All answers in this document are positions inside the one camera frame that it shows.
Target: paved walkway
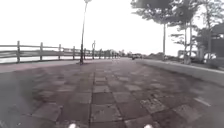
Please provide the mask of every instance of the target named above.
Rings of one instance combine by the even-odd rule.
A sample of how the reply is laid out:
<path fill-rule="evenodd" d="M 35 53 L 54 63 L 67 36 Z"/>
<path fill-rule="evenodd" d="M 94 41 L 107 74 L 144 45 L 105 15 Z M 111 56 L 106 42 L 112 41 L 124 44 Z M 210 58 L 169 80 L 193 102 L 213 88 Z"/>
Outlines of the paved walkway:
<path fill-rule="evenodd" d="M 224 89 L 132 60 L 0 74 L 3 128 L 223 128 Z"/>

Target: tiled pavement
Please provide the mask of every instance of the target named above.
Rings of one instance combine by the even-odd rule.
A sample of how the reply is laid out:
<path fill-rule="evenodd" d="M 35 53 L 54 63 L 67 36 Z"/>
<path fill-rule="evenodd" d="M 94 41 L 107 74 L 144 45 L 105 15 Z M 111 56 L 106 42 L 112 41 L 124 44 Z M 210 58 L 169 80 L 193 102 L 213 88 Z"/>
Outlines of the tiled pavement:
<path fill-rule="evenodd" d="M 196 101 L 198 95 L 191 91 L 201 81 L 131 60 L 14 73 L 33 109 L 19 109 L 9 121 L 3 120 L 2 126 L 9 128 L 208 126 L 203 117 L 209 106 Z"/>

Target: lamp post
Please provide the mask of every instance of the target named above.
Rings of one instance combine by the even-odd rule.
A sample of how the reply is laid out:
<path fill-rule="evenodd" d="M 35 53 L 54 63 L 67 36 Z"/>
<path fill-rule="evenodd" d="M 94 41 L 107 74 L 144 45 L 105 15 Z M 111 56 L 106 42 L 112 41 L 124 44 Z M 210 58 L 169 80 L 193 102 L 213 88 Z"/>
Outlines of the lamp post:
<path fill-rule="evenodd" d="M 84 31 L 85 31 L 85 19 L 86 19 L 86 9 L 87 5 L 91 0 L 84 0 L 86 3 L 85 12 L 84 12 L 84 19 L 83 19 L 83 26 L 82 26 L 82 42 L 81 42 L 81 57 L 80 57 L 80 64 L 83 64 L 83 38 L 84 38 Z"/>

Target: low wall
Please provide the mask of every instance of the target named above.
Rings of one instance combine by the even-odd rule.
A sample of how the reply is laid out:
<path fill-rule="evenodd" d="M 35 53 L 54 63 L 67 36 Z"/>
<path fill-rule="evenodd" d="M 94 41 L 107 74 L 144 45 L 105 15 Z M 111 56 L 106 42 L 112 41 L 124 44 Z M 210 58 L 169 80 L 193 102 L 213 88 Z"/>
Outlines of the low wall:
<path fill-rule="evenodd" d="M 155 66 L 158 68 L 162 68 L 177 73 L 183 73 L 195 78 L 202 79 L 204 81 L 209 81 L 224 86 L 223 71 L 195 67 L 191 65 L 184 65 L 174 62 L 162 62 L 157 60 L 137 60 L 137 61 L 146 65 Z"/>

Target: fence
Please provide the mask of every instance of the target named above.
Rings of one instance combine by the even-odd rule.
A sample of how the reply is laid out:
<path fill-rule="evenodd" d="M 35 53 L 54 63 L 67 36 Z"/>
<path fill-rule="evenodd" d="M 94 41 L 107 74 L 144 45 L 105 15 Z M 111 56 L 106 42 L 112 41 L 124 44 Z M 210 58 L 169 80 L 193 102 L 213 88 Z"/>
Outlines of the fence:
<path fill-rule="evenodd" d="M 15 50 L 0 50 L 0 59 L 3 58 L 17 58 L 17 63 L 20 63 L 21 57 L 39 57 L 39 61 L 43 61 L 43 57 L 57 57 L 56 60 L 62 60 L 63 56 L 70 56 L 72 60 L 76 60 L 76 57 L 80 57 L 81 50 L 75 49 L 75 47 L 64 48 L 59 44 L 58 47 L 44 46 L 43 43 L 40 43 L 40 46 L 32 46 L 32 45 L 21 45 L 20 41 L 17 42 L 17 45 L 0 45 L 0 48 L 10 48 Z M 112 50 L 87 50 L 83 51 L 83 59 L 91 58 L 95 59 L 98 57 L 99 59 L 106 58 L 117 58 L 119 55 Z"/>

